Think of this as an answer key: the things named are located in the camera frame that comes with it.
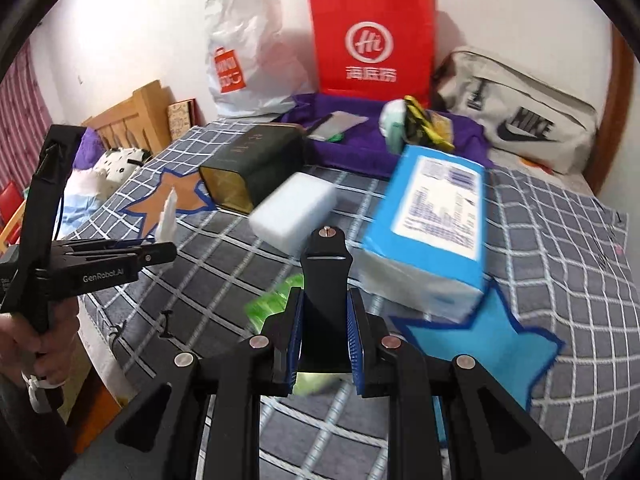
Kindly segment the person's left hand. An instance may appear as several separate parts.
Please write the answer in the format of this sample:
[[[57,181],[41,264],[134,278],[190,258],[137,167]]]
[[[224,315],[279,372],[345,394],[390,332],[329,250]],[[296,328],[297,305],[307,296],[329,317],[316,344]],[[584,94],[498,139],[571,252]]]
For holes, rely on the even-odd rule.
[[[79,306],[76,298],[51,304],[51,329],[42,335],[23,315],[1,315],[1,374],[15,385],[24,386],[23,370],[51,385],[66,381],[79,330]]]

